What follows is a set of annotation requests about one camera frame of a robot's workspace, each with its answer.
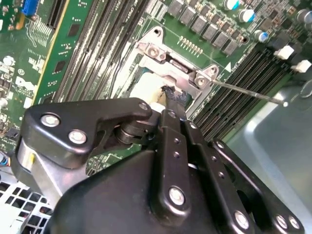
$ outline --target white label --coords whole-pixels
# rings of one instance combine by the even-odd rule
[[[24,102],[24,108],[25,109],[28,109],[29,107],[31,107],[31,104],[33,103],[33,100],[29,97],[27,97],[25,99],[25,102]]]

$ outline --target black plastic bracket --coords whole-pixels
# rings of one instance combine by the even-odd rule
[[[170,110],[160,117],[151,185],[151,208],[167,226],[180,226],[191,212],[187,146],[180,119]]]

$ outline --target screw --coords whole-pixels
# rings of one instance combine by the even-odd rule
[[[191,126],[192,128],[194,128],[194,129],[197,128],[197,126],[196,126],[194,123],[192,123],[192,122],[190,122],[190,126]]]
[[[44,115],[41,117],[41,123],[47,127],[56,127],[59,125],[59,118],[54,115]]]
[[[139,107],[140,107],[141,109],[143,109],[144,111],[147,111],[147,110],[148,110],[148,107],[147,107],[146,104],[143,103],[143,102],[141,102],[141,103],[139,104]]]
[[[221,142],[217,141],[216,144],[217,144],[217,146],[219,146],[221,149],[224,148],[224,146],[223,146],[223,144],[222,144]]]
[[[282,228],[287,229],[287,223],[282,216],[280,216],[280,215],[276,216],[276,220]]]
[[[243,229],[249,228],[248,220],[242,212],[236,211],[234,213],[234,216],[235,216],[235,219],[236,219],[237,223],[239,224],[239,226],[241,226]]]
[[[68,135],[71,142],[75,144],[83,144],[87,141],[86,134],[81,130],[73,130]]]
[[[175,115],[174,112],[170,111],[168,114],[169,114],[172,118],[176,118],[176,115]]]
[[[175,205],[180,206],[180,205],[184,204],[184,201],[185,201],[184,194],[180,189],[178,189],[176,187],[170,188],[169,197]]]
[[[289,216],[289,222],[292,224],[292,226],[296,229],[299,229],[300,226],[299,226],[299,223],[297,222],[297,220],[295,220],[294,217],[292,216]]]

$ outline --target blue connector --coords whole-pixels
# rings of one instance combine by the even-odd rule
[[[21,10],[26,16],[33,16],[38,7],[39,0],[25,0],[23,9]]]

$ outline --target white plastic part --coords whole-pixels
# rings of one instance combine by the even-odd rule
[[[290,55],[294,52],[294,49],[292,49],[289,45],[284,46],[282,49],[275,51],[274,55],[280,58],[281,60],[287,60]]]
[[[295,66],[291,66],[291,69],[295,70],[296,72],[305,73],[311,67],[311,63],[308,60],[302,60]]]

